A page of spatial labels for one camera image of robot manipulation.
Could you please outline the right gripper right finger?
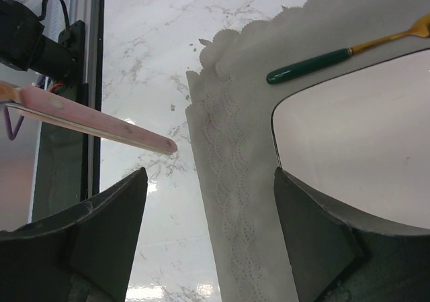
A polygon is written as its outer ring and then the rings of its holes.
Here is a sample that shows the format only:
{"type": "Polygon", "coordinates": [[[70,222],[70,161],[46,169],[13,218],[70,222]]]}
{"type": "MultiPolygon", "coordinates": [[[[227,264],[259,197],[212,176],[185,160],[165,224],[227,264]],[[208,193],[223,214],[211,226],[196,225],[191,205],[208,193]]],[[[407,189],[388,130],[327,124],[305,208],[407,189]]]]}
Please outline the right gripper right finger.
{"type": "Polygon", "coordinates": [[[281,168],[274,195],[300,301],[429,300],[429,230],[356,209],[281,168]]]}

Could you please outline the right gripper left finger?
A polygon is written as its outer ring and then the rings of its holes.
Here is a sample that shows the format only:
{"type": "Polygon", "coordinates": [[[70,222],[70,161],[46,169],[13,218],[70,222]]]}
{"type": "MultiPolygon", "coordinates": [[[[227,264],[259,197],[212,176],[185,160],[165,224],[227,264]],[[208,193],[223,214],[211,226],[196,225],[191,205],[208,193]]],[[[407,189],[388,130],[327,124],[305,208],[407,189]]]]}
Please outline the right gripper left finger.
{"type": "Polygon", "coordinates": [[[68,209],[1,232],[2,301],[124,301],[148,186],[144,168],[68,209]]]}

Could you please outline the white rectangular plate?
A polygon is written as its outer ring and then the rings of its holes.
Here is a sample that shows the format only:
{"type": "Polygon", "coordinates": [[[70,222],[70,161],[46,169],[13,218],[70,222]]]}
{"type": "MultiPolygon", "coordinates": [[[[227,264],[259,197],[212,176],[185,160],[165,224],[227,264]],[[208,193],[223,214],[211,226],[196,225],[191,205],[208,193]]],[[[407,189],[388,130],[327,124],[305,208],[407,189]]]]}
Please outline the white rectangular plate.
{"type": "Polygon", "coordinates": [[[429,51],[297,92],[273,110],[280,166],[357,209],[429,227],[429,51]]]}

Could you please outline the gold fork green handle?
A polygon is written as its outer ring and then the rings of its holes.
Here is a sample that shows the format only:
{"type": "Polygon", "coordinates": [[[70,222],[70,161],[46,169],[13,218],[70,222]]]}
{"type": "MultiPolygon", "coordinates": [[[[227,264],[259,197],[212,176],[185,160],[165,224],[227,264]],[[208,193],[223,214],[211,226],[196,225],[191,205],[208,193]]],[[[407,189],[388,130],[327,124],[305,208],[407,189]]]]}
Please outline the gold fork green handle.
{"type": "Polygon", "coordinates": [[[360,54],[377,46],[387,44],[407,36],[418,38],[429,37],[429,14],[419,18],[408,30],[392,34],[383,38],[378,38],[370,42],[358,44],[349,48],[342,48],[326,54],[321,54],[313,58],[302,60],[288,66],[276,69],[267,74],[265,80],[269,85],[278,85],[294,79],[312,74],[350,59],[356,54],[360,54]]]}

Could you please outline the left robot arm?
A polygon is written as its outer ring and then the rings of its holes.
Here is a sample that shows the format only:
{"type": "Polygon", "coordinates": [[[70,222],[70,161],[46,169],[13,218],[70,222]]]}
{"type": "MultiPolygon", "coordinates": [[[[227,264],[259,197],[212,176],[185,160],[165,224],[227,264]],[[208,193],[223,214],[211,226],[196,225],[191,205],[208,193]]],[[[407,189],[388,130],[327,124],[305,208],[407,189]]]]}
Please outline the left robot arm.
{"type": "Polygon", "coordinates": [[[42,0],[36,15],[23,3],[1,0],[1,63],[9,68],[34,70],[66,87],[83,84],[85,23],[70,23],[64,0],[59,0],[65,29],[55,42],[43,34],[42,21],[49,0],[42,0]]]}

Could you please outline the grey scalloped placemat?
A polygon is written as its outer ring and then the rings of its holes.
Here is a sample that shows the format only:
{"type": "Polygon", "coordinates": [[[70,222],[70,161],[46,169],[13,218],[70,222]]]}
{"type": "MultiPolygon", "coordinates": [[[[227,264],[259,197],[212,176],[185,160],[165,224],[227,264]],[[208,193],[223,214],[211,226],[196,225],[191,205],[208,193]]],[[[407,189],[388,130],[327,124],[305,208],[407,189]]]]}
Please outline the grey scalloped placemat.
{"type": "Polygon", "coordinates": [[[203,49],[186,114],[223,301],[429,300],[429,41],[266,81],[428,12],[307,0],[203,49]]]}

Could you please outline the black knife pink handle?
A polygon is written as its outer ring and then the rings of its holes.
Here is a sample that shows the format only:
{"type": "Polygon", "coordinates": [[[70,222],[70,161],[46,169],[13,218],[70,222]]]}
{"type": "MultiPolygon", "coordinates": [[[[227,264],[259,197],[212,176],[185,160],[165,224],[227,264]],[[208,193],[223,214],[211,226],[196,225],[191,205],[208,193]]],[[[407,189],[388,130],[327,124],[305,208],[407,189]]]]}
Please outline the black knife pink handle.
{"type": "Polygon", "coordinates": [[[1,100],[22,115],[44,123],[161,154],[177,151],[177,144],[165,136],[38,87],[2,81],[1,100]]]}

